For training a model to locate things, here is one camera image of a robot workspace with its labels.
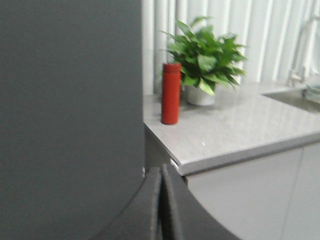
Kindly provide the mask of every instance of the cabinet door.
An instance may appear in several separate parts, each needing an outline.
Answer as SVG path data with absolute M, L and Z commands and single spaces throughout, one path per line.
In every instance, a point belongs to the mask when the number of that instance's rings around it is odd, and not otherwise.
M 320 239 L 320 143 L 303 148 L 283 240 Z
M 302 149 L 188 176 L 204 208 L 243 240 L 281 236 Z

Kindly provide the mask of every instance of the potted plant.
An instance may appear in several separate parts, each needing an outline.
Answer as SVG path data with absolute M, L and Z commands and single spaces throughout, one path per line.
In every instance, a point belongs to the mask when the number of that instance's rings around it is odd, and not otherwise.
M 246 60 L 239 48 L 244 47 L 235 42 L 236 35 L 228 33 L 215 37 L 213 26 L 195 27 L 208 17 L 198 16 L 189 25 L 176 20 L 175 24 L 182 35 L 172 35 L 174 39 L 167 47 L 175 62 L 181 63 L 181 80 L 186 87 L 186 100 L 196 105 L 212 105 L 217 85 L 224 87 L 239 85 L 234 79 L 245 72 L 236 67 L 236 63 Z

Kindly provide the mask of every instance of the gray countertop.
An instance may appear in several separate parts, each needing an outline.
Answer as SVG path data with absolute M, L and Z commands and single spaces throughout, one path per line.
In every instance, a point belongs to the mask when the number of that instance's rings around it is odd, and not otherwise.
M 261 95 L 283 85 L 218 87 L 214 106 L 180 103 L 179 122 L 164 125 L 161 96 L 143 98 L 144 124 L 181 175 L 320 142 L 320 115 Z

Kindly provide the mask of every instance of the red water bottle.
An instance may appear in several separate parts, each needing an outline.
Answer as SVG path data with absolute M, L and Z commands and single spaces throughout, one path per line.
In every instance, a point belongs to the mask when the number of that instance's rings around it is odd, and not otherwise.
M 180 105 L 181 64 L 164 63 L 162 77 L 161 122 L 176 124 Z

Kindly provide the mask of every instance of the refrigerator door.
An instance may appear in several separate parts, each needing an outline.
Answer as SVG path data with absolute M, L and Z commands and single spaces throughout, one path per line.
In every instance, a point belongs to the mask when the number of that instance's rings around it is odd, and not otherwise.
M 0 239 L 87 240 L 143 181 L 141 3 L 0 3 Z

